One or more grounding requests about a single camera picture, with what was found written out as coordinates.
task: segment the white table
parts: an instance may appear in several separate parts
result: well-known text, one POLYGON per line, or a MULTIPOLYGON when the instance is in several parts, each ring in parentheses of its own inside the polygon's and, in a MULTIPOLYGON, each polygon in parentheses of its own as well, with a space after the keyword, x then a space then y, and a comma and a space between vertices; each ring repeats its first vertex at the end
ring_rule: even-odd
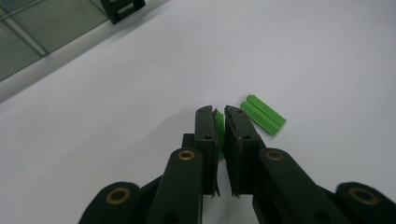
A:
MULTIPOLYGON (((396 2, 148 2, 0 84, 0 223, 78 223, 105 186, 163 173, 194 112, 256 94, 287 120, 268 147, 322 187, 396 201, 396 2)), ((251 197, 203 223, 258 223, 251 197)))

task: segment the white surface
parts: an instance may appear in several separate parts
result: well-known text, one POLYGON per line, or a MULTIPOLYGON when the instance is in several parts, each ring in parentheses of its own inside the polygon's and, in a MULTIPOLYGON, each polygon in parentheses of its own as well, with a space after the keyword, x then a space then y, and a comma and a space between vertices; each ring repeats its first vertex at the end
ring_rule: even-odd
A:
MULTIPOLYGON (((0 223, 78 223, 103 187, 161 175, 196 109, 250 93, 288 119, 276 138, 258 129, 266 145, 317 184, 357 181, 396 201, 395 11, 393 0, 170 0, 103 24, 82 39, 114 35, 0 104, 0 223)), ((223 162, 219 183, 203 223, 257 223, 223 162)))

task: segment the black object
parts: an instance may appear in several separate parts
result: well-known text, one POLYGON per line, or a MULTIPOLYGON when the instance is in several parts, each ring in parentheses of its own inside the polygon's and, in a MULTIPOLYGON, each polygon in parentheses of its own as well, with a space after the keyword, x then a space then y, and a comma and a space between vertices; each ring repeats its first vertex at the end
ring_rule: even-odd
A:
MULTIPOLYGON (((195 113, 163 176, 140 189, 120 182, 102 189, 80 224, 199 224, 202 195, 217 191, 219 139, 211 106, 195 113)), ((377 190, 345 183, 332 193, 317 186, 285 151, 267 148, 243 110, 225 108, 224 156, 233 195, 253 195, 261 224, 396 223, 396 204, 377 190)))
POLYGON ((100 2, 113 24, 146 5, 145 0, 100 0, 100 2))

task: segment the green plastic block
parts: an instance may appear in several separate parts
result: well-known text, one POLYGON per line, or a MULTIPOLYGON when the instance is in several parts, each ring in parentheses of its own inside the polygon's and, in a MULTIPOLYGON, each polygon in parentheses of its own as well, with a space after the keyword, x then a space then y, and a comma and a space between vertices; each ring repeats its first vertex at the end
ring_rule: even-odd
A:
POLYGON ((255 95, 249 95, 241 104, 241 109, 271 135, 276 135, 286 123, 282 116, 255 95))
POLYGON ((224 115, 219 111, 216 113, 216 128, 219 139, 219 160, 221 160, 224 159, 224 154, 222 152, 224 146, 224 115))

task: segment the black plastic bracket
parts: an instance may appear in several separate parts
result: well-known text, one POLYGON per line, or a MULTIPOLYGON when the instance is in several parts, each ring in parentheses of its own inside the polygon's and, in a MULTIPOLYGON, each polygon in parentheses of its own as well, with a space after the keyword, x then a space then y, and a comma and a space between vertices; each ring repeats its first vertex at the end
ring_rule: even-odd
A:
POLYGON ((145 0, 100 0, 111 23, 125 19, 146 5, 145 0))

